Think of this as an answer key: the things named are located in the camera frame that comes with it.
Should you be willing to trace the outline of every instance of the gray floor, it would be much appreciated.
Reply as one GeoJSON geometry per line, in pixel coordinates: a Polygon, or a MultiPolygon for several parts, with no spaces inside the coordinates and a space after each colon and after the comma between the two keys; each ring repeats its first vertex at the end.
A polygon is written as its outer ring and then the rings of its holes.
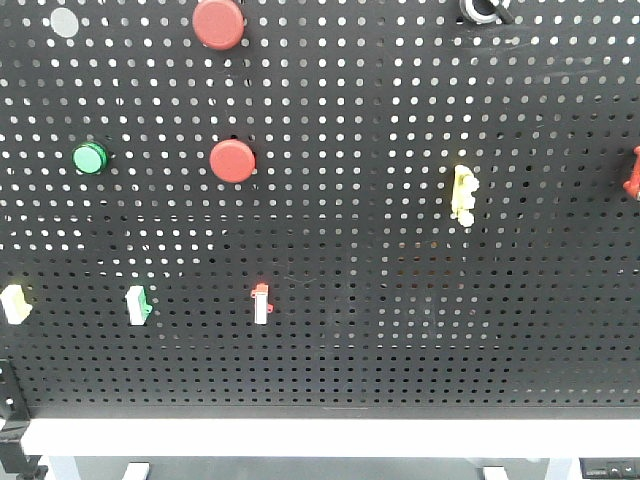
{"type": "MultiPolygon", "coordinates": [[[[83,480],[121,480],[127,463],[148,462],[148,480],[479,480],[480,467],[504,466],[509,480],[544,480],[546,460],[89,458],[78,457],[83,480]]],[[[0,475],[0,480],[14,477],[0,475]]]]}

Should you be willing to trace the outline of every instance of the yellow clip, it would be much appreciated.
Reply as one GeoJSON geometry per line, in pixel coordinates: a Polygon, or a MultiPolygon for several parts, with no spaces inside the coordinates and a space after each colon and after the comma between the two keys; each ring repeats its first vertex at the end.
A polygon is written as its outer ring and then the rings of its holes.
{"type": "Polygon", "coordinates": [[[456,179],[453,184],[453,197],[451,198],[451,210],[453,218],[457,218],[460,225],[469,228],[475,222],[471,210],[476,206],[473,193],[480,188],[480,182],[473,172],[464,165],[456,165],[456,179]]]}
{"type": "Polygon", "coordinates": [[[11,325],[20,325],[29,316],[33,307],[24,299],[20,285],[9,285],[0,294],[2,308],[11,325]]]}

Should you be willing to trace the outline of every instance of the green cap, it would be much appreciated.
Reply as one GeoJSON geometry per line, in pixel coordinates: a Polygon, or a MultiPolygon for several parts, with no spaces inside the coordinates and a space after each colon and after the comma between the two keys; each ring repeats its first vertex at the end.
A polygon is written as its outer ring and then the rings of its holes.
{"type": "Polygon", "coordinates": [[[83,173],[100,173],[108,162],[107,149],[97,142],[84,142],[73,149],[73,163],[83,173]]]}

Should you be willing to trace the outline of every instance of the red and white clip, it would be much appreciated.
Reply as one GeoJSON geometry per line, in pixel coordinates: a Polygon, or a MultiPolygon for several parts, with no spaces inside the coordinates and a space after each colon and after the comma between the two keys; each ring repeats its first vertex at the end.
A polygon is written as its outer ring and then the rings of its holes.
{"type": "Polygon", "coordinates": [[[629,195],[640,201],[640,147],[636,147],[633,153],[638,156],[636,165],[633,167],[631,178],[624,182],[623,187],[629,195]]]}
{"type": "Polygon", "coordinates": [[[269,285],[259,283],[255,290],[251,290],[251,298],[255,300],[255,318],[256,325],[267,324],[267,314],[273,312],[273,305],[269,303],[269,285]]]}

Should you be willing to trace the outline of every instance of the red cap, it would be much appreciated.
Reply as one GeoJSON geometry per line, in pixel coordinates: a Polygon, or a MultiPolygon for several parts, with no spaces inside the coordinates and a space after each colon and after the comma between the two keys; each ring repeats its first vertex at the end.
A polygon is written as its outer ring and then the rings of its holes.
{"type": "Polygon", "coordinates": [[[193,29],[207,47],[229,50],[244,33],[244,17],[232,0],[202,0],[193,11],[193,29]]]}
{"type": "Polygon", "coordinates": [[[239,140],[224,140],[213,147],[209,157],[211,170],[229,183],[247,180],[256,168],[256,157],[248,145],[239,140]]]}

